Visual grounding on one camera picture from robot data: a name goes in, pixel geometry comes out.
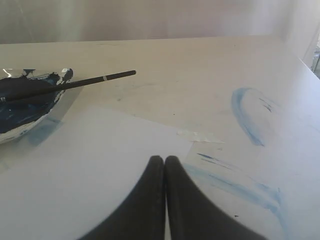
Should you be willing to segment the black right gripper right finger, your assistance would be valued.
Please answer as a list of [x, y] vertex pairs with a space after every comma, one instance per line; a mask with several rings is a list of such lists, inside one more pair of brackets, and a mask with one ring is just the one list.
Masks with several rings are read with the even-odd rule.
[[264, 240], [213, 204], [196, 186], [176, 156], [164, 164], [172, 240]]

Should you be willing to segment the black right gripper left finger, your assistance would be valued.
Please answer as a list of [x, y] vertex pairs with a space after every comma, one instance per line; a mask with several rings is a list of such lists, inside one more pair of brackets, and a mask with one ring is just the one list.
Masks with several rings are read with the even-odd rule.
[[118, 206], [82, 240], [163, 240], [166, 192], [164, 161], [151, 156], [140, 179]]

